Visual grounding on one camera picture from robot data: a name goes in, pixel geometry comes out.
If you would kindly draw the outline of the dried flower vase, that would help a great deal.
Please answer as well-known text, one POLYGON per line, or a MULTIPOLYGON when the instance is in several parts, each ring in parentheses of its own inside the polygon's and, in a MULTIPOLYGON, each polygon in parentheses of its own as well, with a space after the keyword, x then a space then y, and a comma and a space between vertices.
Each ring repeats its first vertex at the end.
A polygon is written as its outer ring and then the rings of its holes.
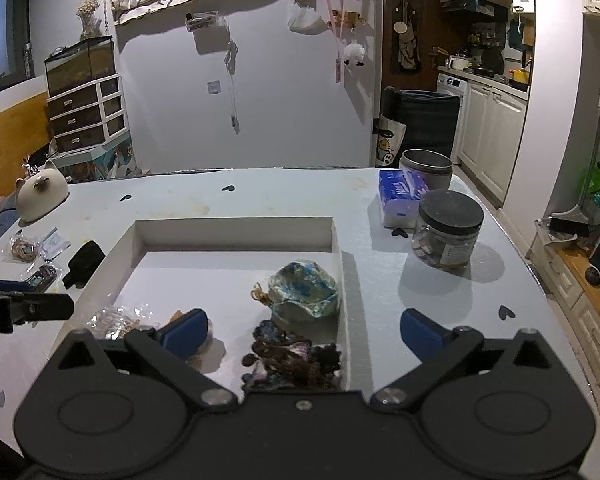
POLYGON ((102 36, 102 20, 95 16, 98 8, 98 0, 82 0, 76 8, 76 17, 82 26, 80 40, 102 36))

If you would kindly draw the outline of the blue floral fabric pouch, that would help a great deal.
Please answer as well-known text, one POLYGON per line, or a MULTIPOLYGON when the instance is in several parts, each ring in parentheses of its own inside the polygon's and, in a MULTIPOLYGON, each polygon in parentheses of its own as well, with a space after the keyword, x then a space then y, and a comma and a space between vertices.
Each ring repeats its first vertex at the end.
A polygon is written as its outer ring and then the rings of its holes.
POLYGON ((330 318, 339 311, 340 292, 335 279, 317 262, 294 260, 268 278, 266 286, 253 286, 251 298, 268 307, 274 318, 309 323, 330 318))

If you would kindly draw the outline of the white fluffy sheep toy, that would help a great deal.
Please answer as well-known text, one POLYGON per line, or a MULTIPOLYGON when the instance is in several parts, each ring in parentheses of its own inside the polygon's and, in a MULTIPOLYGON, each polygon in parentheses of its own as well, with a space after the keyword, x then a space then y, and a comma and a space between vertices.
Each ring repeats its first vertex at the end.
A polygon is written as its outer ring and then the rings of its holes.
POLYGON ((355 41, 346 44, 342 49, 341 61, 345 66, 363 66, 365 64, 366 49, 355 41))

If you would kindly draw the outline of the black sock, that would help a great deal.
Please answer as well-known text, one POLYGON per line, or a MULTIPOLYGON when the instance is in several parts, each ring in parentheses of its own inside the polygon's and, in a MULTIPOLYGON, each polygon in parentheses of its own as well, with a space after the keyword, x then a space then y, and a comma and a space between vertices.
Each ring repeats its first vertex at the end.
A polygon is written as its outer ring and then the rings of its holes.
POLYGON ((86 242, 68 262, 68 273, 62 279, 66 289, 83 288, 106 258, 94 240, 86 242))

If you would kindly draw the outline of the white tray box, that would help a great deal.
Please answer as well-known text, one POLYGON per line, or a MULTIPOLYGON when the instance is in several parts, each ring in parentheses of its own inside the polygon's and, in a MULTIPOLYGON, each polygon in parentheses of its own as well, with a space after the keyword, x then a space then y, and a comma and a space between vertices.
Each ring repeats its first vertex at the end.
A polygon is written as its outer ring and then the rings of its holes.
POLYGON ((271 311, 251 296, 286 264, 315 261, 339 288, 338 311, 292 331, 342 353, 339 385, 372 390, 370 350, 353 261, 343 255, 334 219, 251 217, 152 219, 133 222, 82 289, 60 336, 85 327, 100 310, 142 309, 144 323, 163 326, 176 311, 204 310, 212 324, 198 370, 234 392, 242 390, 242 356, 257 324, 271 311))

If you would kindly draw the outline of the glass terrarium tank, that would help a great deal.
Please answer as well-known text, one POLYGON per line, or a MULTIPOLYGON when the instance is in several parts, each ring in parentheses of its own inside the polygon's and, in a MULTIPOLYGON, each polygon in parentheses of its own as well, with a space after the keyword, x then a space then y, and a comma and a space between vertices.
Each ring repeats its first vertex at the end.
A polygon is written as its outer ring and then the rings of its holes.
POLYGON ((113 75, 114 40, 111 36, 87 38, 57 50, 44 61, 50 98, 95 79, 113 75))

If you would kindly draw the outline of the white tote bag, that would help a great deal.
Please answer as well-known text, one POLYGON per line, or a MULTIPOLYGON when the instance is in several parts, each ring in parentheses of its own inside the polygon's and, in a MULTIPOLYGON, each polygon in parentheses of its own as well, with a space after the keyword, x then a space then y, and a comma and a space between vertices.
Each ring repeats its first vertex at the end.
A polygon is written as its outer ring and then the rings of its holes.
POLYGON ((400 157, 406 125, 381 115, 376 122, 375 162, 378 167, 390 167, 400 157))

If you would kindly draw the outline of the glass jar black lid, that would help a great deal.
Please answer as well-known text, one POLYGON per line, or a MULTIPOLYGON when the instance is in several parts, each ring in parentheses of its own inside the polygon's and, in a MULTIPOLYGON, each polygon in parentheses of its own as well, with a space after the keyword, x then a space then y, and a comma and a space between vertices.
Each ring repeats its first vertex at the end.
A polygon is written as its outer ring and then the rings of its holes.
POLYGON ((484 211, 473 198, 452 190, 422 196, 412 237, 414 254, 430 266, 467 266, 483 224, 484 211))

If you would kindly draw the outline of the white drawer cabinet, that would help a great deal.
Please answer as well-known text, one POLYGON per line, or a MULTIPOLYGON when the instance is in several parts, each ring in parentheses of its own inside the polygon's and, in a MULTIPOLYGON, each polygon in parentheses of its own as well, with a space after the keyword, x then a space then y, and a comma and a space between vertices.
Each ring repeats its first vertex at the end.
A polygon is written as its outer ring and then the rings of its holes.
POLYGON ((46 104, 59 153, 106 144, 129 131, 122 78, 118 74, 50 96, 46 104))

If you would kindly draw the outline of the grey metal pot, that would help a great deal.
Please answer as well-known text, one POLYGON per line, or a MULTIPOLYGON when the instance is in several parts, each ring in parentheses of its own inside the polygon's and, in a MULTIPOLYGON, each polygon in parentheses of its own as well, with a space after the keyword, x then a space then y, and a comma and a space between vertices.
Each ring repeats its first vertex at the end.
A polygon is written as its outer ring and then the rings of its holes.
POLYGON ((418 171, 430 190, 447 190, 450 187, 453 164, 448 156, 423 148, 409 148, 400 158, 400 168, 418 171))

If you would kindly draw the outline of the peach satin ribbon bow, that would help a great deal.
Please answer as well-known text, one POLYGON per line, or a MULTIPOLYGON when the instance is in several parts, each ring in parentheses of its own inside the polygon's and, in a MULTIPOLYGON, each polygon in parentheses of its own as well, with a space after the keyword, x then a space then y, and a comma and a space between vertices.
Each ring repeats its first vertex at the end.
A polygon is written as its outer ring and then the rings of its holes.
POLYGON ((163 345, 174 356, 204 374, 219 370, 225 356, 224 342, 215 338, 212 322, 199 309, 176 312, 170 319, 163 345))

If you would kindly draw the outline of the black chair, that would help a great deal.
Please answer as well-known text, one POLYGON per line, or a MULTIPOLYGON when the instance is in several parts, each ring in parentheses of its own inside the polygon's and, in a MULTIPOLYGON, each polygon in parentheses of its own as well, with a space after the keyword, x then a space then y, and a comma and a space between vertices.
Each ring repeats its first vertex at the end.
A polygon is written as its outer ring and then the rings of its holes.
POLYGON ((381 113, 406 125, 400 156, 409 148, 423 148, 450 157, 455 110, 444 94, 386 87, 382 92, 381 113))

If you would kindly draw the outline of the blue tissue pack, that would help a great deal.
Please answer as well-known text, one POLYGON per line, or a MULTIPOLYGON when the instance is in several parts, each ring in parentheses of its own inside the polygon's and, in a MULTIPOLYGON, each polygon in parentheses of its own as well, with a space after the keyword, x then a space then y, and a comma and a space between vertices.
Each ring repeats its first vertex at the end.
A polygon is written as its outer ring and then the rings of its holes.
POLYGON ((381 221, 384 227, 414 229, 419 203, 429 191, 422 174, 413 169, 381 169, 378 178, 381 221))

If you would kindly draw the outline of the cream cat shaped lamp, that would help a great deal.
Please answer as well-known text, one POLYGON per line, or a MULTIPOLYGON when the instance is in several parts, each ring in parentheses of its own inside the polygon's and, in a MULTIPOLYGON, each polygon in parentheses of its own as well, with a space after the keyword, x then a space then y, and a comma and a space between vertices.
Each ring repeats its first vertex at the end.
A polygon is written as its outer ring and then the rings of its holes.
POLYGON ((66 177, 52 160, 32 176, 15 184, 16 213, 23 224, 31 224, 49 214, 69 196, 66 177))

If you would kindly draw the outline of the brown crochet yarn pouch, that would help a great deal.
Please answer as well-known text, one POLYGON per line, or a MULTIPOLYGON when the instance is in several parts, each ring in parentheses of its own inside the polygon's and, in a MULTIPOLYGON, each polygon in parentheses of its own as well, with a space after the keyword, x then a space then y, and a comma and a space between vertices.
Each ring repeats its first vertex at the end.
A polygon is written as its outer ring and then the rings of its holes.
POLYGON ((287 332, 271 320, 252 332, 250 352, 242 357, 247 369, 242 391, 338 391, 341 351, 331 344, 287 332))

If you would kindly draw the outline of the white paper sachet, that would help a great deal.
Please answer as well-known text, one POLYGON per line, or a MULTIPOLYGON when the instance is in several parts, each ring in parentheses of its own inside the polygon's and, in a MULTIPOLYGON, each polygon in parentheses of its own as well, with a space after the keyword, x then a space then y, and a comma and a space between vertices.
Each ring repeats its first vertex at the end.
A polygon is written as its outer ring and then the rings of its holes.
POLYGON ((43 260, 53 261, 70 245, 71 243, 59 233, 58 229, 53 228, 38 243, 38 251, 43 260))

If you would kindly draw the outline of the white washing machine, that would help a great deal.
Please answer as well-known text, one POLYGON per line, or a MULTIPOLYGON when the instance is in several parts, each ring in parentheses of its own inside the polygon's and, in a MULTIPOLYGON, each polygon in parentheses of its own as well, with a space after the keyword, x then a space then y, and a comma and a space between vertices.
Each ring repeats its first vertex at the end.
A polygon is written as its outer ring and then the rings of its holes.
POLYGON ((465 78, 457 77, 442 70, 437 76, 437 92, 444 94, 452 102, 455 110, 455 133, 450 159, 458 164, 460 159, 460 144, 464 136, 466 122, 466 104, 468 103, 469 84, 465 78))

